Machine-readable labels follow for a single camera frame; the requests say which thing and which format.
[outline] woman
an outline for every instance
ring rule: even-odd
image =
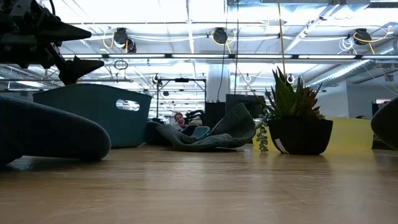
[[[184,130],[185,128],[188,127],[188,125],[185,124],[184,117],[182,116],[182,114],[180,112],[177,112],[174,115],[174,119],[175,119],[175,122],[177,122],[177,124],[173,125],[174,128],[176,128],[178,130]]]

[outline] black planter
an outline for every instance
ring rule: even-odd
[[[319,155],[329,144],[333,121],[276,119],[268,125],[272,142],[281,153]]]

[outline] potted plant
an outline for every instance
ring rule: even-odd
[[[304,87],[298,78],[297,88],[287,82],[285,75],[278,68],[272,71],[275,78],[275,90],[266,91],[271,106],[262,103],[264,110],[260,115],[262,122],[256,128],[260,129],[257,141],[260,150],[267,151],[268,143],[265,127],[269,127],[272,142],[285,154],[319,155],[328,146],[333,122],[326,120],[320,114],[317,103],[317,91]]]

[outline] ceiling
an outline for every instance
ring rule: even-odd
[[[51,10],[49,1],[38,2]],[[356,28],[367,28],[373,39],[383,38],[373,44],[376,53],[380,45],[398,35],[396,16],[398,9],[367,8],[369,1],[360,0],[353,1],[355,4],[342,6],[328,6],[328,1],[312,1],[318,3],[306,4],[304,2],[308,1],[289,1],[293,3],[284,4],[282,0],[283,39],[279,38],[278,5],[261,4],[260,0],[241,0],[239,10],[236,1],[235,4],[227,5],[224,0],[53,0],[53,2],[57,16],[63,22],[92,33],[89,39],[64,42],[60,48],[62,54],[123,54],[124,51],[115,45],[108,48],[111,45],[113,32],[118,27],[127,28],[129,37],[137,46],[137,54],[228,54],[228,49],[224,52],[224,45],[216,44],[211,38],[211,33],[216,27],[226,27],[232,54],[280,54],[281,40],[284,49],[289,49],[286,51],[288,54],[371,54],[368,45],[350,46],[347,44],[348,40],[344,43],[348,47],[344,48],[342,45],[347,34],[352,35]],[[324,16],[324,20],[319,20],[320,16]],[[109,66],[87,74],[83,79],[133,91],[146,89],[150,90],[146,94],[151,95],[156,94],[152,83],[155,74],[161,78],[207,78],[209,65],[222,63],[222,60],[213,58],[201,60],[126,58],[124,60],[129,64],[128,68],[119,71],[113,66],[115,59],[102,60],[105,60],[105,64]],[[285,69],[288,74],[293,74],[295,77],[302,76],[309,82],[342,63],[345,62],[287,60]],[[229,75],[234,76],[234,62],[225,60],[225,65],[229,68]],[[282,68],[282,60],[238,61],[241,73],[250,76],[250,86],[259,91],[274,84],[272,69],[277,66]],[[45,71],[39,66],[31,66],[19,74],[28,78],[56,78],[58,72],[55,67]],[[360,74],[352,80],[357,81],[366,75]],[[0,76],[7,78],[5,73],[0,73]],[[129,81],[116,82],[115,79]],[[248,89],[248,85],[242,77],[237,83],[237,90],[242,90],[239,91],[240,94],[250,94],[243,91]],[[28,84],[30,85],[21,82],[11,83],[9,88],[46,89],[62,86],[57,81]],[[172,114],[171,111],[184,113],[188,110],[203,109],[205,96],[197,83],[173,82],[164,88],[170,90],[170,95],[162,96],[160,99],[163,103],[160,107],[162,116]],[[152,100],[151,110],[155,110],[155,102]]]

